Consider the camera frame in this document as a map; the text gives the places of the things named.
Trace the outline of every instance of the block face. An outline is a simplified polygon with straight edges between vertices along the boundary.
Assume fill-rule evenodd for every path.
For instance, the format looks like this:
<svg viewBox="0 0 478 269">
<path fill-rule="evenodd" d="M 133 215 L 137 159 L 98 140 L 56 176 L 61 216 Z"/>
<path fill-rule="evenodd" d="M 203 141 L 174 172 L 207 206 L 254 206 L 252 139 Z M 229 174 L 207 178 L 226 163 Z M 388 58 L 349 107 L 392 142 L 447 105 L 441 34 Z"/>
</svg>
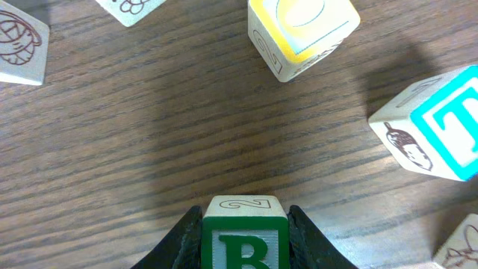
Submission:
<svg viewBox="0 0 478 269">
<path fill-rule="evenodd" d="M 289 226 L 272 196 L 218 196 L 202 224 L 202 268 L 289 268 Z"/>
<path fill-rule="evenodd" d="M 249 37 L 282 82 L 333 52 L 359 23 L 348 0 L 249 0 Z"/>
<path fill-rule="evenodd" d="M 433 261 L 445 269 L 478 268 L 478 215 L 468 215 Z"/>
<path fill-rule="evenodd" d="M 460 179 L 478 173 L 478 66 L 441 88 L 411 118 Z"/>
<path fill-rule="evenodd" d="M 49 27 L 0 0 L 0 81 L 41 85 Z"/>
<path fill-rule="evenodd" d="M 259 238 L 267 246 L 267 252 L 261 259 L 261 262 L 266 264 L 268 268 L 279 268 L 279 231 L 277 230 L 239 230 L 239 231 L 220 231 L 215 230 L 212 233 L 212 263 L 213 268 L 227 268 L 227 239 L 224 237 L 233 238 L 235 236 L 244 238 L 251 236 Z M 254 241 L 247 241 L 249 244 L 241 245 L 241 256 L 253 256 L 260 246 L 255 246 Z"/>
<path fill-rule="evenodd" d="M 287 219 L 277 198 L 265 195 L 216 196 L 209 204 L 204 218 L 237 216 L 283 217 Z"/>
<path fill-rule="evenodd" d="M 151 13 L 166 0 L 96 0 L 124 26 L 129 27 Z"/>
<path fill-rule="evenodd" d="M 369 124 L 403 168 L 458 180 L 441 156 L 409 120 L 377 121 Z"/>
<path fill-rule="evenodd" d="M 230 269 L 228 260 L 244 268 L 289 268 L 287 218 L 205 217 L 202 225 L 203 269 Z"/>
<path fill-rule="evenodd" d="M 478 173 L 478 67 L 414 83 L 369 124 L 407 170 L 470 179 Z"/>
</svg>

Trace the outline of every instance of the wooden block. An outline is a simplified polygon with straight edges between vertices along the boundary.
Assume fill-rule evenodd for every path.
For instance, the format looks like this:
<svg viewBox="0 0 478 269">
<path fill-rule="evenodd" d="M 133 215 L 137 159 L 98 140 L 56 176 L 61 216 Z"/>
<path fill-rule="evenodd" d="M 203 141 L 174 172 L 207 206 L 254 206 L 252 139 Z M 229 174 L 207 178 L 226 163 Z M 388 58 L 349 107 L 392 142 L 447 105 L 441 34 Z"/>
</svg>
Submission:
<svg viewBox="0 0 478 269">
<path fill-rule="evenodd" d="M 407 170 L 471 179 L 478 173 L 478 66 L 414 83 L 369 124 Z"/>
<path fill-rule="evenodd" d="M 49 27 L 0 0 L 0 81 L 41 85 Z"/>
<path fill-rule="evenodd" d="M 467 216 L 433 261 L 445 269 L 478 268 L 478 215 Z"/>
<path fill-rule="evenodd" d="M 288 219 L 272 196 L 218 196 L 202 227 L 203 269 L 289 268 Z"/>
<path fill-rule="evenodd" d="M 249 38 L 280 82 L 324 59 L 359 24 L 349 0 L 249 0 Z"/>
<path fill-rule="evenodd" d="M 124 26 L 139 22 L 166 0 L 96 0 Z"/>
</svg>

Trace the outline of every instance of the green border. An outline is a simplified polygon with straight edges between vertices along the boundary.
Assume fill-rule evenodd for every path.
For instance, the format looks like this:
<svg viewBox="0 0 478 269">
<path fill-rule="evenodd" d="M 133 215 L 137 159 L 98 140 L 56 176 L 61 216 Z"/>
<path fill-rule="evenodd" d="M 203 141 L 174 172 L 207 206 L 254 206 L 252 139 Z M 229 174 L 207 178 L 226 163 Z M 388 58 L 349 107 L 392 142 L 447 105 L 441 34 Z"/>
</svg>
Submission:
<svg viewBox="0 0 478 269">
<path fill-rule="evenodd" d="M 213 230 L 277 230 L 279 269 L 289 269 L 289 221 L 285 217 L 207 217 L 202 221 L 201 268 L 212 269 Z"/>
</svg>

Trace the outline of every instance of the wood grain table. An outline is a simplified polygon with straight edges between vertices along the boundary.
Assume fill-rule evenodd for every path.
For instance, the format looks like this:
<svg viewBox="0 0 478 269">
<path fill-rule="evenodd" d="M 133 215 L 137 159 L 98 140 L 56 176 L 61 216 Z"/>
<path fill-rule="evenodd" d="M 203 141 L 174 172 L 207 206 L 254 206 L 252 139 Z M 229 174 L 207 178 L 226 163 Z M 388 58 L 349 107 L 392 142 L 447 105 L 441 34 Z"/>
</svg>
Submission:
<svg viewBox="0 0 478 269">
<path fill-rule="evenodd" d="M 303 207 L 360 268 L 427 268 L 478 211 L 478 179 L 408 172 L 367 125 L 477 62 L 476 1 L 354 0 L 359 29 L 286 84 L 246 0 L 169 0 L 132 28 L 94 0 L 8 2 L 52 32 L 42 87 L 0 83 L 0 268 L 129 268 L 218 194 Z"/>
</svg>

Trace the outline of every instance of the cyan border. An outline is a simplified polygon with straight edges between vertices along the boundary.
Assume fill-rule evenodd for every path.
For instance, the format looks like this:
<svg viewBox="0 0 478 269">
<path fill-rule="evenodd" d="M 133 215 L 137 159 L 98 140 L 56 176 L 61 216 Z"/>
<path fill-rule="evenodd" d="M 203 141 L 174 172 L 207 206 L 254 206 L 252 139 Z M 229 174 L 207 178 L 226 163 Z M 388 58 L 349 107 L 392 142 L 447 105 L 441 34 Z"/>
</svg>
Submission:
<svg viewBox="0 0 478 269">
<path fill-rule="evenodd" d="M 472 66 L 463 71 L 445 87 L 425 101 L 420 107 L 416 108 L 410 115 L 412 122 L 425 135 L 426 139 L 438 151 L 453 172 L 462 180 L 468 181 L 478 173 L 478 160 L 475 160 L 467 167 L 462 167 L 450 154 L 445 145 L 441 142 L 435 132 L 429 127 L 423 118 L 424 114 L 436 106 L 439 102 L 446 99 L 455 90 L 463 87 L 472 78 L 478 78 L 478 66 Z"/>
</svg>

